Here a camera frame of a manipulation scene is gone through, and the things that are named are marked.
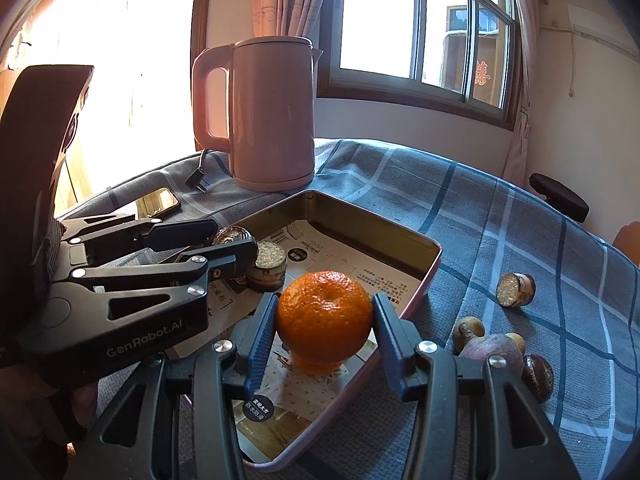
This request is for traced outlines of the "black kettle power plug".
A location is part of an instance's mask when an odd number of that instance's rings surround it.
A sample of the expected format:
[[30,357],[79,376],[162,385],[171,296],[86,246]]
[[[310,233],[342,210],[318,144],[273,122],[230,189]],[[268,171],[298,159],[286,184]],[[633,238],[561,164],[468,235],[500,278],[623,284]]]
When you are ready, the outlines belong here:
[[197,190],[206,193],[209,188],[209,182],[206,180],[205,161],[209,153],[208,148],[203,148],[200,156],[198,156],[198,164],[189,177],[186,178],[186,186],[191,190]]

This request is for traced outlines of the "tan longan fruit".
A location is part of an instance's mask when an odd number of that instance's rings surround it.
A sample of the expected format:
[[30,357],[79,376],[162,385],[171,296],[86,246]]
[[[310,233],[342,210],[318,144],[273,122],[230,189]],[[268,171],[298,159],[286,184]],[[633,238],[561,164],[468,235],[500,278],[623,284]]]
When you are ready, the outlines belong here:
[[485,325],[475,316],[459,318],[452,330],[454,353],[460,354],[465,345],[476,337],[485,336]]
[[521,355],[524,356],[526,351],[526,344],[524,338],[517,333],[506,333],[506,336],[513,340],[514,344],[518,346],[518,350],[520,350]]

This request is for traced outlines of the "white wall air conditioner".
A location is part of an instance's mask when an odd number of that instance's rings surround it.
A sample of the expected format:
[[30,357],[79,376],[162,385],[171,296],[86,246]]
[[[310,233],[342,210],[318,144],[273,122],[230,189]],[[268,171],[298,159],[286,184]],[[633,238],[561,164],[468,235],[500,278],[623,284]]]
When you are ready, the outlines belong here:
[[600,42],[626,54],[631,58],[639,57],[639,48],[631,37],[626,27],[601,14],[594,13],[580,6],[568,6],[568,19],[575,32]]

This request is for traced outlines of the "dark brown water chestnut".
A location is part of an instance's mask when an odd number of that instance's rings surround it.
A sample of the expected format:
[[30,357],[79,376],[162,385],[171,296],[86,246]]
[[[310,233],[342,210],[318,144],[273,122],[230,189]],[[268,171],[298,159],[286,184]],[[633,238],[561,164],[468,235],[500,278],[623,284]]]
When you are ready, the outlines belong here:
[[539,403],[550,399],[554,389],[554,373],[550,363],[539,354],[523,356],[522,381]]

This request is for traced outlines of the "large orange mandarin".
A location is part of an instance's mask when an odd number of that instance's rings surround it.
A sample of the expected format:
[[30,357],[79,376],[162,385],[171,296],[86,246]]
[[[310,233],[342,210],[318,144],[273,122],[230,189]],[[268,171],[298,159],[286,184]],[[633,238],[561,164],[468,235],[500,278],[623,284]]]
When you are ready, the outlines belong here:
[[371,296],[337,271],[306,273],[282,292],[276,313],[278,335],[295,367],[327,375],[356,354],[373,324]]

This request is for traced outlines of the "small foil-lid jar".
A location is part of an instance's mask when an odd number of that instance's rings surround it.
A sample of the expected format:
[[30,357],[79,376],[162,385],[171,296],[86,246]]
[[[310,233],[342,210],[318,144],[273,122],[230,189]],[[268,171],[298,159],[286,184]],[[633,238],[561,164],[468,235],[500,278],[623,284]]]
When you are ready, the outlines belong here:
[[255,292],[275,292],[285,281],[286,252],[277,243],[262,240],[257,243],[254,266],[246,272],[246,282]]

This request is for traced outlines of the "window with brown frame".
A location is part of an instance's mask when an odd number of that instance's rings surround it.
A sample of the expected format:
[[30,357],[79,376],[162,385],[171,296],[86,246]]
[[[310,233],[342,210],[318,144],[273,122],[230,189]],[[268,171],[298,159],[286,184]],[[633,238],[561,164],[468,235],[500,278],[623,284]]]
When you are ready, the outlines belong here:
[[514,0],[324,0],[318,95],[513,127],[521,87]]

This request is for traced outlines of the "black round stool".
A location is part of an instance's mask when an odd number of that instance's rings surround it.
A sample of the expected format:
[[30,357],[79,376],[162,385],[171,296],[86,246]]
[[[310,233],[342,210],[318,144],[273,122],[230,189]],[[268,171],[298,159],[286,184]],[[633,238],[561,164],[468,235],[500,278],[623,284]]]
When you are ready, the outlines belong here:
[[584,223],[589,214],[589,205],[570,188],[544,174],[534,172],[528,179],[530,187],[544,196],[551,207],[575,222]]

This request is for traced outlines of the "dark glossy chestnut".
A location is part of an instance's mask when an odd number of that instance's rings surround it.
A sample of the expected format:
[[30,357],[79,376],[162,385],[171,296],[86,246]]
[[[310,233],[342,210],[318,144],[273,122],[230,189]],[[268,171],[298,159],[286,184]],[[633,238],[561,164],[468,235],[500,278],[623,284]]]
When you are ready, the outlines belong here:
[[234,281],[238,284],[246,284],[246,274],[254,266],[258,256],[258,245],[253,234],[242,226],[226,226],[221,229],[213,239],[213,245],[228,245],[235,242],[250,242],[252,249],[243,259],[243,270],[239,271],[234,278],[229,278],[229,282]]

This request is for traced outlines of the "small cube snack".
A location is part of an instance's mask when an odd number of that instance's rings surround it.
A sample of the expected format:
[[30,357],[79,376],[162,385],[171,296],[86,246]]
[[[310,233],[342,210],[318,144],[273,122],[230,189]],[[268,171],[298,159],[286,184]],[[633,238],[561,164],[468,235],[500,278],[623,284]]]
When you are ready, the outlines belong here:
[[524,307],[536,294],[536,283],[529,274],[510,272],[499,278],[496,297],[504,308]]

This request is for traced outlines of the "white tied curtain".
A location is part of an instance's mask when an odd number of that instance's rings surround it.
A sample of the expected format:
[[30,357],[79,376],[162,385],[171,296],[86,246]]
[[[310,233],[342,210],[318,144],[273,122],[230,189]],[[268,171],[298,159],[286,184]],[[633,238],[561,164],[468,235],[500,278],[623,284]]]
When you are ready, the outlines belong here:
[[540,31],[540,8],[549,0],[514,0],[518,11],[518,24],[521,36],[521,87],[518,92],[518,114],[516,115],[513,136],[502,178],[512,184],[522,186],[528,155],[530,135],[530,90],[536,74],[538,54],[538,36]]

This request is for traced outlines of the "black smartphone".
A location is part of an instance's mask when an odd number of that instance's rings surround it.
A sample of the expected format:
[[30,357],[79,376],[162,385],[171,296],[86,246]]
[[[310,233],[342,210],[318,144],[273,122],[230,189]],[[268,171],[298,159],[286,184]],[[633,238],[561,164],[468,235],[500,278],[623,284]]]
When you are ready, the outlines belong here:
[[180,200],[166,186],[145,194],[136,200],[136,216],[138,219],[163,220],[181,209]]

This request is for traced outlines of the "pink electric kettle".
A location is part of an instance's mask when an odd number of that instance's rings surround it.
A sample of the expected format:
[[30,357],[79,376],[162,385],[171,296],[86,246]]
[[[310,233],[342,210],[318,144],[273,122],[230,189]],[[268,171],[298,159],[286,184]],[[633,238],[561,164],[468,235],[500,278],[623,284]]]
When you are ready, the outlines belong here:
[[[193,132],[202,148],[229,155],[233,179],[257,192],[296,190],[314,178],[314,66],[305,37],[255,37],[204,50],[192,65]],[[206,81],[227,77],[227,133],[208,128]]]

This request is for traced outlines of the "brown wooden chair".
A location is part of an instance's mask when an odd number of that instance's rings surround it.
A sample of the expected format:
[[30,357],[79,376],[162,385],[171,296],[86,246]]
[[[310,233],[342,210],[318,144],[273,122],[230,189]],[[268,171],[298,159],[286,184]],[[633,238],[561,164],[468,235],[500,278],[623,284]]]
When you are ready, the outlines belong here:
[[613,246],[640,266],[640,222],[633,221],[623,226],[616,234]]

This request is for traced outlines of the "purple round fruit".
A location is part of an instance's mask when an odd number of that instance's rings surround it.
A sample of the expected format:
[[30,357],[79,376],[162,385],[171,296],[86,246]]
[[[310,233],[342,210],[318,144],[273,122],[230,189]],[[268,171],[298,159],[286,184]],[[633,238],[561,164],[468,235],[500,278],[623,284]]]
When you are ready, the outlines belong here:
[[490,356],[502,356],[510,370],[520,377],[523,373],[523,355],[516,342],[505,334],[491,334],[471,339],[459,354],[460,358],[485,361]]

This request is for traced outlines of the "blue plaid tablecloth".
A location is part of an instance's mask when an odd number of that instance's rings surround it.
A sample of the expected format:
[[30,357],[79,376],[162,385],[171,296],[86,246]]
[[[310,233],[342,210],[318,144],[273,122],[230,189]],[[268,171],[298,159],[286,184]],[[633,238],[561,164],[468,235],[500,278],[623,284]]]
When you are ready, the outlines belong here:
[[[207,193],[186,178],[191,155],[131,178],[62,218],[108,214],[161,186],[181,202],[169,220],[213,217],[228,226],[297,193],[257,193],[231,179],[228,156],[205,157]],[[523,336],[554,370],[542,406],[582,479],[605,479],[639,435],[639,269],[538,197],[486,172],[380,141],[317,140],[310,188],[426,234],[442,246],[426,302],[412,317],[423,338],[450,348],[454,322],[476,316],[491,333]],[[533,301],[495,302],[506,272],[530,275]],[[402,403],[377,365],[302,456],[247,479],[400,479],[416,404]]]

